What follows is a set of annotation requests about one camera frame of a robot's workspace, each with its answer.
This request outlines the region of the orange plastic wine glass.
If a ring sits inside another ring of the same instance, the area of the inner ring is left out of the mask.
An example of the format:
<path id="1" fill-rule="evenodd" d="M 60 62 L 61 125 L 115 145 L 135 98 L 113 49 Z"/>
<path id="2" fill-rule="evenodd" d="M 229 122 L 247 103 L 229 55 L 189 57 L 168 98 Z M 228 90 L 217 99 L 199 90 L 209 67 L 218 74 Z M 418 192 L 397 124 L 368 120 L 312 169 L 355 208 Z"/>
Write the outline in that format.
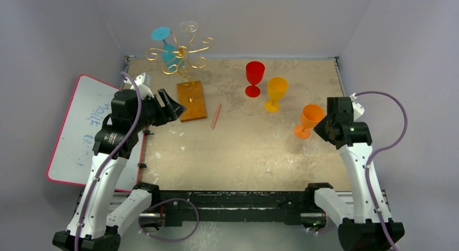
<path id="1" fill-rule="evenodd" d="M 300 116 L 300 124 L 295 126 L 294 135 L 302 140 L 311 136 L 311 130 L 323 119 L 324 111 L 316 104 L 306 105 Z"/>

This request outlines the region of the blue plastic wine glass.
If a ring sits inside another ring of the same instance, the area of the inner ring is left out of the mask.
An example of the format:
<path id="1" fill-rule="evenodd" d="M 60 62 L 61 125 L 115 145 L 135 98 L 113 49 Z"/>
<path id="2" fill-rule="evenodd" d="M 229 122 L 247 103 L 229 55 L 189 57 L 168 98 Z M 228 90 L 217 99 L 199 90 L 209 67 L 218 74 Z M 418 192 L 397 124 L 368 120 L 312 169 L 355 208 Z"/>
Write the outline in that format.
<path id="1" fill-rule="evenodd" d="M 177 65 L 178 67 L 181 67 L 183 65 L 183 63 L 180 63 L 181 58 L 176 57 L 176 55 L 173 53 L 173 51 L 176 50 L 176 47 L 174 47 L 166 41 L 166 38 L 170 34 L 171 30 L 168 27 L 156 28 L 151 34 L 152 40 L 163 42 L 162 49 L 165 50 L 165 52 L 162 52 L 162 59 L 168 69 L 170 69 L 172 65 Z"/>

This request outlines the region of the clear wine glass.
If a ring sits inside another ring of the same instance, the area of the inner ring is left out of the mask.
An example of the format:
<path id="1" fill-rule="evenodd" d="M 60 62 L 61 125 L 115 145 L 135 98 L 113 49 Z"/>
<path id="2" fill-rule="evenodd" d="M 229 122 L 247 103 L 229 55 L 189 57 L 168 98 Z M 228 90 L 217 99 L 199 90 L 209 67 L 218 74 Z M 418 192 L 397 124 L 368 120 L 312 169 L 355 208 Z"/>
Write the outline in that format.
<path id="1" fill-rule="evenodd" d="M 199 30 L 199 25 L 196 21 L 183 21 L 179 27 L 185 35 L 191 37 L 194 36 Z"/>

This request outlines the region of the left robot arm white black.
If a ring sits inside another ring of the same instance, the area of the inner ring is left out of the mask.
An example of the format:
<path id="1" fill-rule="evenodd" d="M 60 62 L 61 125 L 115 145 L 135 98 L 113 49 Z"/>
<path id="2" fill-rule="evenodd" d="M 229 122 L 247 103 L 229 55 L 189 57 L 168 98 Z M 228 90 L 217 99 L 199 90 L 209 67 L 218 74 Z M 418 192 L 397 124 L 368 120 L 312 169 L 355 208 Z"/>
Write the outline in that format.
<path id="1" fill-rule="evenodd" d="M 138 134 L 149 126 L 162 126 L 179 119 L 187 108 L 164 89 L 156 95 L 134 89 L 120 90 L 111 101 L 111 113 L 95 135 L 91 171 L 81 201 L 66 230 L 55 233 L 52 244 L 61 250 L 118 250 L 129 225 L 143 210 L 161 207 L 159 187 L 137 183 L 133 192 L 112 213 L 108 212 L 116 184 L 124 170 Z"/>

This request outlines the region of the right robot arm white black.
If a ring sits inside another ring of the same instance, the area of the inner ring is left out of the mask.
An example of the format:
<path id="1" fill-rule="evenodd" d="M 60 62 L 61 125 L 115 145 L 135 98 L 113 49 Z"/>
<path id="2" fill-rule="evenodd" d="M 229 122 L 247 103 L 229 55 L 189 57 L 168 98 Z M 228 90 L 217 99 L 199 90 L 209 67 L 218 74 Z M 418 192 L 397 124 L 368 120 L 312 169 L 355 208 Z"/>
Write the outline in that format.
<path id="1" fill-rule="evenodd" d="M 396 250 L 405 230 L 394 221 L 380 188 L 370 129 L 358 121 L 364 109 L 354 96 L 329 97 L 326 105 L 325 117 L 313 130 L 338 150 L 351 183 L 352 204 L 322 184 L 304 196 L 304 205 L 325 212 L 337 226 L 343 250 Z"/>

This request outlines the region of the wooden rack base board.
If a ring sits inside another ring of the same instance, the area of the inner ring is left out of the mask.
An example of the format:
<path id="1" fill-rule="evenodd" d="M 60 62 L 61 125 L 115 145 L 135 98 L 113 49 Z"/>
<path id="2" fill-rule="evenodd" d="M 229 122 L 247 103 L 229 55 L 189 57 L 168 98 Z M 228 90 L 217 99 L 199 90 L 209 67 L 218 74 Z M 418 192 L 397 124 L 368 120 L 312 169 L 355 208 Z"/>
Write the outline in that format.
<path id="1" fill-rule="evenodd" d="M 178 102 L 186 107 L 186 111 L 181 115 L 181 122 L 196 121 L 207 118 L 204 91 L 201 81 L 194 84 L 176 84 Z"/>

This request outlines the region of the yellow plastic wine glass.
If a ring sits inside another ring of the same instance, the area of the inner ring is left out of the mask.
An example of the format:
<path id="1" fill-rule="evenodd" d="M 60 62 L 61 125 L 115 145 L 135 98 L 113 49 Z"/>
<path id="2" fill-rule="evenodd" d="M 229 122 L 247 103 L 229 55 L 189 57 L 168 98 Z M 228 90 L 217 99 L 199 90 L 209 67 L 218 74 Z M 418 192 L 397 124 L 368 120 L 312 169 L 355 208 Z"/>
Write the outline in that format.
<path id="1" fill-rule="evenodd" d="M 288 90 L 288 81 L 282 77 L 274 77 L 268 81 L 267 95 L 268 100 L 265 102 L 265 109 L 268 112 L 275 113 L 279 110 L 279 100 L 282 99 Z"/>

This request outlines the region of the red plastic wine glass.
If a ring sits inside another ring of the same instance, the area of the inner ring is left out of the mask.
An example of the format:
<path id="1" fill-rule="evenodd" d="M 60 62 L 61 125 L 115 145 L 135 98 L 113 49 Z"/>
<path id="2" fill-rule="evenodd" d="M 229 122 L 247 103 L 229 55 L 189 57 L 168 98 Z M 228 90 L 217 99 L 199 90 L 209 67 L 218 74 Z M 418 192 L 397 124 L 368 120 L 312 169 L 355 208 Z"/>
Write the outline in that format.
<path id="1" fill-rule="evenodd" d="M 246 65 L 246 79 L 249 86 L 245 89 L 245 94 L 248 97 L 255 98 L 260 95 L 260 88 L 257 85 L 263 79 L 265 66 L 259 61 L 252 61 Z"/>

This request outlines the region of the whiteboard with pink frame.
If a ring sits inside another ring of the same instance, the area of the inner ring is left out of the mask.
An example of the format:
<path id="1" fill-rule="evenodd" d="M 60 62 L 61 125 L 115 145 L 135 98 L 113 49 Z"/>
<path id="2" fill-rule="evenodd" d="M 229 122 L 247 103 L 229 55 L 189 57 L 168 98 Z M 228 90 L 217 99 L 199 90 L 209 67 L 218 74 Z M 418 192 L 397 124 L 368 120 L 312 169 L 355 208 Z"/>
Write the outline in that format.
<path id="1" fill-rule="evenodd" d="M 85 185 L 91 171 L 94 137 L 111 113 L 119 89 L 88 75 L 77 79 L 46 176 L 51 182 Z"/>

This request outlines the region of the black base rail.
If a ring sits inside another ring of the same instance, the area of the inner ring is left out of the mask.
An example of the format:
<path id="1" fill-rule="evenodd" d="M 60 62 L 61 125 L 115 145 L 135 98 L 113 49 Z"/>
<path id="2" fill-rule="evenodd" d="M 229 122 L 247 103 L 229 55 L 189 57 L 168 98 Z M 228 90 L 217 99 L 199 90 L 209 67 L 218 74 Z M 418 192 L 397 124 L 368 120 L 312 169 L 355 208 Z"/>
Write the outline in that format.
<path id="1" fill-rule="evenodd" d="M 280 222 L 289 226 L 324 226 L 324 211 L 314 203 L 320 188 L 329 183 L 310 183 L 303 191 L 199 191 L 159 190 L 151 206 L 142 213 L 166 227 L 185 221 Z"/>

